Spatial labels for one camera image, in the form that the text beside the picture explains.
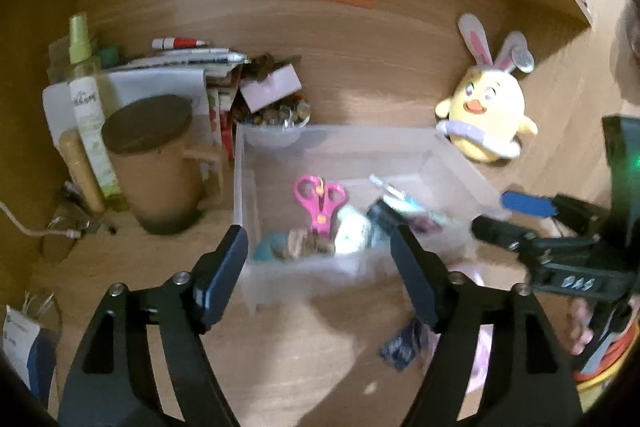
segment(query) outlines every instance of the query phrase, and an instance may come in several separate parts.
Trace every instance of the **clear plastic container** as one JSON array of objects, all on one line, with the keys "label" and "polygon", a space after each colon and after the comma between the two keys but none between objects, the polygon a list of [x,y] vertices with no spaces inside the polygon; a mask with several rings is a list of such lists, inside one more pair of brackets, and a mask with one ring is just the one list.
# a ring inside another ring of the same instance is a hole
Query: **clear plastic container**
[{"label": "clear plastic container", "polygon": [[304,174],[342,184],[348,203],[362,212],[383,195],[369,181],[376,174],[429,210],[455,218],[454,226],[418,237],[425,249],[443,256],[461,258],[474,249],[469,224],[477,215],[506,215],[500,194],[434,128],[309,125],[279,130],[239,125],[234,222],[249,236],[249,257],[240,276],[249,309],[398,274],[388,244],[333,257],[252,262],[264,234],[309,226],[310,216],[293,194],[294,182]]}]

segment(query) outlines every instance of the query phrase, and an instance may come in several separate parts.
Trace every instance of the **mug lid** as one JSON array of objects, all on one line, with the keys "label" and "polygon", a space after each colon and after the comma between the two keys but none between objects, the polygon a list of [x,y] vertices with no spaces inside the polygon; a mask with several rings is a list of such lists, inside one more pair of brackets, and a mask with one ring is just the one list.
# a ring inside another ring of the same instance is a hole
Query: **mug lid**
[{"label": "mug lid", "polygon": [[146,152],[182,136],[192,119],[186,98],[175,94],[143,98],[107,118],[102,140],[115,154]]}]

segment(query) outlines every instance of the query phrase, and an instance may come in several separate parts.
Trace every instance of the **brown mug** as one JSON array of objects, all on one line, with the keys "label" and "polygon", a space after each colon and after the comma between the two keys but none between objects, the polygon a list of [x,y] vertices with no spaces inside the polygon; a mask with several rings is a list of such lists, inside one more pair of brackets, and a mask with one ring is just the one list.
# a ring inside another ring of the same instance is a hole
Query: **brown mug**
[{"label": "brown mug", "polygon": [[200,217],[201,162],[217,165],[222,193],[223,150],[193,144],[192,120],[189,100],[168,94],[131,103],[102,126],[122,193],[147,232],[182,232]]}]

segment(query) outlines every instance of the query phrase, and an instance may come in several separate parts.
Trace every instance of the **plush toy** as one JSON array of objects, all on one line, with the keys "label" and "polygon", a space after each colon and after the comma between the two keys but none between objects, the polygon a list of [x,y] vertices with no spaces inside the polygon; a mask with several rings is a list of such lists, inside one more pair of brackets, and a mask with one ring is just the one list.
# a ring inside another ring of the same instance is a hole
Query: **plush toy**
[{"label": "plush toy", "polygon": [[510,74],[514,68],[533,71],[527,40],[522,33],[511,32],[494,63],[484,28],[474,15],[460,17],[458,28],[477,66],[468,69],[453,96],[436,106],[437,117],[449,117],[436,128],[472,160],[517,158],[520,146],[514,139],[516,134],[538,133],[536,124],[524,116],[524,95]]}]

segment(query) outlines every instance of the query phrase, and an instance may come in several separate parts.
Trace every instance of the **scissors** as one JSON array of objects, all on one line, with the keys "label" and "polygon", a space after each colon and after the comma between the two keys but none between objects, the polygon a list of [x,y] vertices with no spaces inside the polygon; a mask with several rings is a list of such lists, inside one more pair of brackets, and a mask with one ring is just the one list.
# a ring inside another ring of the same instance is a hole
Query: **scissors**
[{"label": "scissors", "polygon": [[[309,196],[300,193],[300,185],[311,183]],[[329,192],[338,194],[337,199],[330,199]],[[311,231],[322,237],[330,237],[331,217],[335,210],[347,200],[347,192],[337,183],[324,183],[318,176],[301,176],[293,185],[293,194],[302,206],[311,214]]]}]

